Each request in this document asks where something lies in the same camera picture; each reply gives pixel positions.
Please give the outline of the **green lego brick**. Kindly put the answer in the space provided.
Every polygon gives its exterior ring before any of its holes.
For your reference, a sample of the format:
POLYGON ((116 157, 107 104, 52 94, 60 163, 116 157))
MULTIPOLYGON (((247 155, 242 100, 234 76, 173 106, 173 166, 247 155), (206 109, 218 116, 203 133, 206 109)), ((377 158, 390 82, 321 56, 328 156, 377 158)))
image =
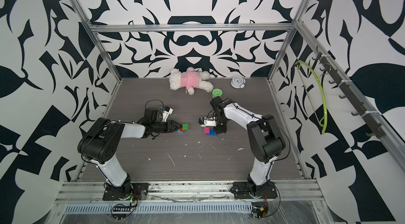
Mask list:
POLYGON ((183 124, 182 125, 182 130, 183 131, 188 131, 189 130, 189 124, 183 124))

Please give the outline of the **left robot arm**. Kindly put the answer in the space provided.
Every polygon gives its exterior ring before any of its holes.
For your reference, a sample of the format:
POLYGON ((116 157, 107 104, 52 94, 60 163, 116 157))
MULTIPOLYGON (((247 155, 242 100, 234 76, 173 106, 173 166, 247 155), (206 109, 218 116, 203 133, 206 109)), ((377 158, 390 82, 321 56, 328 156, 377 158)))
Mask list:
POLYGON ((131 123, 98 118, 79 142, 78 152, 85 162, 96 165, 107 184, 123 187, 130 178, 116 156, 120 140, 150 136, 155 139, 160 134, 179 131, 183 125, 168 118, 172 112, 167 106, 146 108, 143 117, 131 123))

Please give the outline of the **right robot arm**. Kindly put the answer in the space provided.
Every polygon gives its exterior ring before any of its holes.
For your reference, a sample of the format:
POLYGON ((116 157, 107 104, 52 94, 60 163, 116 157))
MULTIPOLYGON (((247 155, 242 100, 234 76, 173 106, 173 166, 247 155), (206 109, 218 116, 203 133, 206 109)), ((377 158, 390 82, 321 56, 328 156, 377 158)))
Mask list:
POLYGON ((255 186, 263 186, 270 181, 270 173, 274 162, 286 148, 282 137, 284 132, 272 115, 252 113, 230 98, 225 100, 214 97, 210 101, 214 111, 212 118, 215 134, 225 134, 227 123, 233 121, 246 130, 251 151, 255 157, 253 168, 248 176, 249 182, 255 186))

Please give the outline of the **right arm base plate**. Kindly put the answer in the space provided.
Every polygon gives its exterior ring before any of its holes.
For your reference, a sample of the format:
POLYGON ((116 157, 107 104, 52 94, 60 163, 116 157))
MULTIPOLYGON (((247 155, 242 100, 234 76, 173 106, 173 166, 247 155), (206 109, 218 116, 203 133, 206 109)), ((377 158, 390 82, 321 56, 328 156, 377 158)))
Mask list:
POLYGON ((234 182, 230 189, 235 199, 276 199, 278 192, 274 182, 257 186, 253 181, 234 182))

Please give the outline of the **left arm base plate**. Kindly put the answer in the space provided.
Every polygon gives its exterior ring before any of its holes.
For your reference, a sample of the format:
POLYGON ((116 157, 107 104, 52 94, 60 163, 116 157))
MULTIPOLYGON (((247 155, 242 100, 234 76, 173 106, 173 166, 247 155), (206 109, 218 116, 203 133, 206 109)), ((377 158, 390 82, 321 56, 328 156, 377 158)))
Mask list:
POLYGON ((138 200, 146 196, 149 191, 149 183, 124 183, 121 187, 114 187, 104 183, 103 201, 138 200))

